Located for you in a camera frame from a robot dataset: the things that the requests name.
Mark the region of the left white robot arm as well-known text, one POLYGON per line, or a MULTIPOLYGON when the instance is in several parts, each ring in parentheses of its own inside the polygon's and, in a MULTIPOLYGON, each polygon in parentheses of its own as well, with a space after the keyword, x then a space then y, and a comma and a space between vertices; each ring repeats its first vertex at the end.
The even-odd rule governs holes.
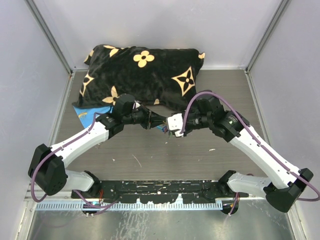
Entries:
POLYGON ((28 170, 31 196, 35 197, 35 186, 38 186, 46 196, 66 190, 82 192, 88 198, 97 197, 102 189, 100 180, 89 171, 77 172, 67 167, 89 149, 123 131, 126 125, 140 125, 149 130, 165 120, 164 116, 136 102, 134 96, 122 94, 110 110, 95 112, 87 128, 52 146, 36 147, 28 170))

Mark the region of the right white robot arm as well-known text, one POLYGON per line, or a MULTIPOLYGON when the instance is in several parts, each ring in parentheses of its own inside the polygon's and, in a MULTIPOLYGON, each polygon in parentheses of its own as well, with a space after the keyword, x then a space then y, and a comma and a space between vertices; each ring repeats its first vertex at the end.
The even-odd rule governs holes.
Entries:
POLYGON ((203 91, 188 103, 183 115, 181 134, 208 128, 246 154, 265 177, 241 174, 229 170, 219 179, 219 191, 225 197, 246 193, 264 198, 276 210, 287 213, 306 187, 311 187, 314 174, 308 168, 298 168, 276 152, 254 127, 234 108, 224 110, 228 102, 219 95, 203 91))

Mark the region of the blue cartoon cloth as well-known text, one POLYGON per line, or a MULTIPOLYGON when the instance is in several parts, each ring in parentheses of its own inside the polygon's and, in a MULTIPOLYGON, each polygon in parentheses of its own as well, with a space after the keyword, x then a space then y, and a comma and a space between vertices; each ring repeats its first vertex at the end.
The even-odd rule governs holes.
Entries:
POLYGON ((78 108, 74 106, 73 109, 75 110, 83 128, 85 129, 92 124, 95 113, 97 113, 96 117, 98 117, 99 114, 111 112, 113 108, 111 106, 103 106, 98 108, 78 108))

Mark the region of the black floral plush pillow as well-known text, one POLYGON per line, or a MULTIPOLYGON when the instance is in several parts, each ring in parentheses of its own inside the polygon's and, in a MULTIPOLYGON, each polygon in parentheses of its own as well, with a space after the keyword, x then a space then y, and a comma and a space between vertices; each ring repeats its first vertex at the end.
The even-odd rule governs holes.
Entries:
POLYGON ((196 78, 205 56, 194 48, 97 45, 84 60, 88 70, 73 106, 114 106, 120 95, 129 94, 142 105, 183 111, 197 93, 196 78))

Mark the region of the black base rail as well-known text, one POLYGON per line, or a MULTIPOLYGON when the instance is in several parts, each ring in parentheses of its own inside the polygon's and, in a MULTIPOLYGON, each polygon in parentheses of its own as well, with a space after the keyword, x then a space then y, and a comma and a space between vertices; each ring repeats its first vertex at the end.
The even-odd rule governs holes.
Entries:
POLYGON ((218 198, 234 198, 236 193, 213 180, 103 180, 95 195, 80 194, 85 199, 102 198, 106 203, 123 204, 174 203, 182 197, 183 204, 214 203, 218 198))

